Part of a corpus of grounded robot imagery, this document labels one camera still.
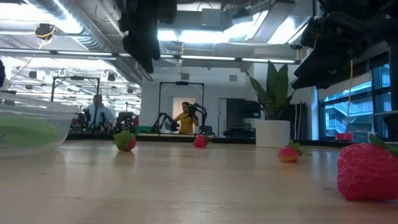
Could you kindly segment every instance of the cable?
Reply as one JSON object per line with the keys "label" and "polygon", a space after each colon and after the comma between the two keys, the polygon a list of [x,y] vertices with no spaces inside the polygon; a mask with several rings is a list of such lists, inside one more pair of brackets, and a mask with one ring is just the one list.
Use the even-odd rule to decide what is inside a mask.
{"label": "cable", "polygon": [[104,19],[99,19],[98,16],[97,16],[97,9],[98,9],[98,5],[96,5],[95,8],[94,8],[95,17],[97,18],[98,22],[104,22],[106,20],[106,16],[105,16]]}
{"label": "cable", "polygon": [[347,140],[347,134],[348,134],[349,106],[351,104],[351,88],[353,87],[353,75],[354,75],[354,62],[351,60],[351,75],[349,76],[348,109],[347,109],[346,132],[344,135],[344,140]]}
{"label": "cable", "polygon": [[199,11],[200,6],[201,6],[203,3],[206,3],[206,4],[209,5],[212,9],[214,9],[214,7],[213,7],[208,1],[202,1],[202,2],[199,3],[199,6],[198,6],[197,11]]}

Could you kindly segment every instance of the person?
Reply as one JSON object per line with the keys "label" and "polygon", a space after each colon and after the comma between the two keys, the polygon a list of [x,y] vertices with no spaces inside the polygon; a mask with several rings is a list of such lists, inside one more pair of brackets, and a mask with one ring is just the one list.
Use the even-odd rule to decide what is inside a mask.
{"label": "person", "polygon": [[104,104],[102,103],[102,95],[95,95],[93,98],[93,104],[89,105],[87,107],[87,109],[91,115],[91,121],[89,123],[89,127],[91,129],[94,128],[93,123],[94,123],[95,108],[97,108],[97,117],[95,120],[95,128],[98,128],[101,124],[101,112],[104,112],[104,115],[106,118],[104,127],[109,128],[110,126],[112,126],[114,123],[114,116],[112,114],[112,111],[109,108],[105,107]]}
{"label": "person", "polygon": [[180,134],[193,134],[193,124],[198,126],[198,116],[189,116],[189,103],[183,102],[182,103],[182,113],[178,115],[174,121],[180,121]]}

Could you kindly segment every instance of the toy strawberry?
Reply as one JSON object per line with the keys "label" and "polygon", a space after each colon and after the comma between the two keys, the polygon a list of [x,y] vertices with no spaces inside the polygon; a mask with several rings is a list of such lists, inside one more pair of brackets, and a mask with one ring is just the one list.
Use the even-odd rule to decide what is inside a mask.
{"label": "toy strawberry", "polygon": [[342,150],[337,162],[338,190],[347,200],[398,199],[398,148],[373,134],[369,140]]}
{"label": "toy strawberry", "polygon": [[195,141],[193,142],[193,146],[195,147],[206,147],[209,142],[209,139],[204,134],[199,134]]}
{"label": "toy strawberry", "polygon": [[297,159],[302,155],[302,154],[307,154],[311,155],[309,153],[304,153],[300,149],[300,143],[296,142],[294,143],[293,140],[290,140],[289,144],[285,147],[283,147],[281,150],[278,152],[278,158],[281,162],[296,162]]}
{"label": "toy strawberry", "polygon": [[131,151],[137,144],[137,139],[134,134],[130,133],[129,130],[122,130],[119,134],[114,134],[115,145],[120,151]]}

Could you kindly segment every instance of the red object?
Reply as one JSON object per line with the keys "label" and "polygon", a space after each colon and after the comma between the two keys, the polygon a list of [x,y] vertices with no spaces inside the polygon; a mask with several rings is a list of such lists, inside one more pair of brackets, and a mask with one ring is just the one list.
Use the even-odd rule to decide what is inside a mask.
{"label": "red object", "polygon": [[195,147],[206,147],[208,144],[208,140],[204,134],[199,134],[195,141],[193,142],[193,146]]}
{"label": "red object", "polygon": [[278,152],[278,158],[281,162],[296,162],[300,152],[292,146],[285,146]]}
{"label": "red object", "polygon": [[134,138],[133,140],[131,140],[130,145],[129,145],[129,150],[131,151],[132,149],[134,149],[134,147],[137,145],[137,138]]}
{"label": "red object", "polygon": [[398,157],[385,147],[371,143],[347,146],[337,166],[337,186],[345,199],[398,199]]}
{"label": "red object", "polygon": [[353,133],[347,133],[347,138],[346,138],[346,134],[336,134],[336,140],[349,140],[349,141],[353,141]]}

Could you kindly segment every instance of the ductwork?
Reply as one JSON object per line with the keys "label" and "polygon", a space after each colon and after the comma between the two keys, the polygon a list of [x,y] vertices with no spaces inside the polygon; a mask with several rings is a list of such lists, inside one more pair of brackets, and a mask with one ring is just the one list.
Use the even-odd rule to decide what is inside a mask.
{"label": "ductwork", "polygon": [[[116,48],[107,40],[93,21],[72,0],[27,0],[36,8],[53,15],[61,22],[79,25],[82,29],[81,37],[74,37],[77,42],[90,51],[116,52]],[[134,59],[127,63],[123,58],[117,58],[109,63],[118,69],[118,72],[129,82],[140,83],[140,71],[133,67]]]}

